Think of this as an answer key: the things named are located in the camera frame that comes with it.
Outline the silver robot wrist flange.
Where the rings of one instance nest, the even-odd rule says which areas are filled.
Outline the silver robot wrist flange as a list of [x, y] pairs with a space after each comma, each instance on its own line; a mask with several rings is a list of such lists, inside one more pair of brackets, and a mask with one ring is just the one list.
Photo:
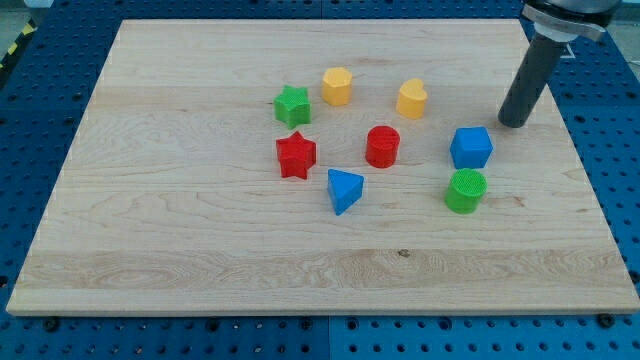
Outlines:
[[621, 0], [525, 0], [521, 14], [537, 29], [599, 41]]

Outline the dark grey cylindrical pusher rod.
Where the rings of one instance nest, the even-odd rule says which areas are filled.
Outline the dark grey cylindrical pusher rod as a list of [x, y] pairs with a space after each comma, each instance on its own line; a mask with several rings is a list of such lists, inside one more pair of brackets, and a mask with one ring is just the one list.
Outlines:
[[525, 125], [565, 48], [566, 42], [534, 35], [498, 112], [501, 124]]

